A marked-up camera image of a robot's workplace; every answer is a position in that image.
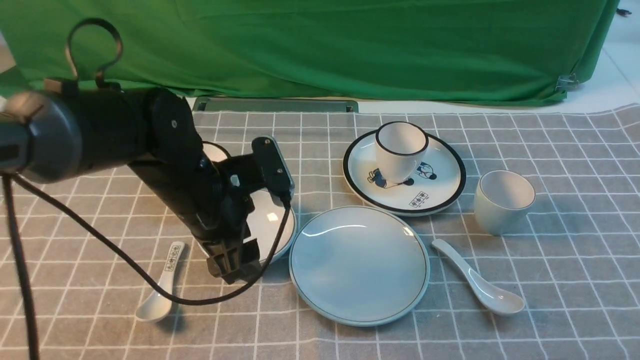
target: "cable hook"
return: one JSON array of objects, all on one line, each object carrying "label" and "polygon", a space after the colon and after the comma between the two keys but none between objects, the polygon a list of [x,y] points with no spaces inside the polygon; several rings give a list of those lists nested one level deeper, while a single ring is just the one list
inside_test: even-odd
[{"label": "cable hook", "polygon": [[85,19],[85,20],[82,20],[81,22],[78,22],[73,27],[73,29],[71,29],[71,32],[67,36],[67,46],[65,47],[65,55],[67,57],[67,62],[69,62],[69,66],[71,66],[71,71],[74,73],[75,81],[76,82],[79,81],[80,76],[78,75],[76,62],[74,60],[73,54],[71,53],[71,40],[73,39],[74,34],[76,33],[77,30],[87,25],[100,26],[101,28],[108,31],[109,34],[111,34],[111,36],[113,37],[113,40],[116,42],[116,58],[111,60],[108,63],[101,65],[100,67],[98,67],[98,69],[95,72],[95,84],[98,86],[98,88],[109,88],[110,85],[104,81],[104,72],[108,68],[112,67],[115,63],[120,61],[120,58],[122,57],[122,38],[120,37],[120,33],[115,28],[115,26],[112,25],[107,20],[93,17],[93,18]]}]

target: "white cup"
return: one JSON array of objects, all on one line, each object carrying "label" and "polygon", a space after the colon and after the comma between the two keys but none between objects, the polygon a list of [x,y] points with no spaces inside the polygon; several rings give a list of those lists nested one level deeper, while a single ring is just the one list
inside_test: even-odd
[{"label": "white cup", "polygon": [[521,175],[507,170],[488,172],[476,188],[476,221],[488,234],[499,235],[526,215],[535,200],[536,191]]},{"label": "white cup", "polygon": [[418,168],[429,145],[429,137],[409,122],[389,122],[376,131],[376,161],[388,182],[401,184]]}]

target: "metal clip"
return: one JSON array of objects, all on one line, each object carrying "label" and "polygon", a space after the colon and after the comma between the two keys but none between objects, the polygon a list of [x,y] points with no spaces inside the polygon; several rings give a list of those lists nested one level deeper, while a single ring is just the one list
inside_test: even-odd
[{"label": "metal clip", "polygon": [[562,75],[558,77],[558,82],[556,83],[556,91],[558,90],[574,90],[580,85],[580,81],[576,78],[575,74],[571,75]]}]

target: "cartoon illustration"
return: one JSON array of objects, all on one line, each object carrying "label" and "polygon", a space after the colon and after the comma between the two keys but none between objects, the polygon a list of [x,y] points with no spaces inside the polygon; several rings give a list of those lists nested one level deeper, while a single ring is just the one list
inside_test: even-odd
[{"label": "cartoon illustration", "polygon": [[[371,183],[375,183],[376,186],[378,186],[379,188],[383,188],[383,189],[393,188],[394,186],[400,185],[400,184],[389,184],[389,186],[387,186],[387,180],[385,180],[385,178],[382,177],[382,174],[380,173],[380,169],[376,169],[376,170],[373,170],[373,171],[369,172],[369,177],[367,178],[367,181],[370,184]],[[413,183],[414,183],[414,181],[411,178],[409,178],[405,182],[403,182],[403,184],[406,185],[406,186],[411,186],[411,185],[413,185]]]},{"label": "cartoon illustration", "polygon": [[415,170],[415,173],[420,177],[429,180],[435,180],[438,176],[433,172],[431,165],[421,161],[420,166]]}]

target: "robotic arm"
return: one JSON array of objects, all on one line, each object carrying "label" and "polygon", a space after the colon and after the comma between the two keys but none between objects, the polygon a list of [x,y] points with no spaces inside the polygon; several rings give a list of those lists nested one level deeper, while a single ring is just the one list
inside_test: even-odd
[{"label": "robotic arm", "polygon": [[45,79],[44,91],[9,98],[0,113],[0,173],[53,183],[127,165],[189,228],[213,276],[229,284],[255,277],[257,242],[243,242],[249,195],[266,188],[287,204],[294,187],[274,139],[256,138],[252,154],[213,163],[185,99],[164,88],[121,90],[98,77],[96,84],[80,91],[77,81]]}]

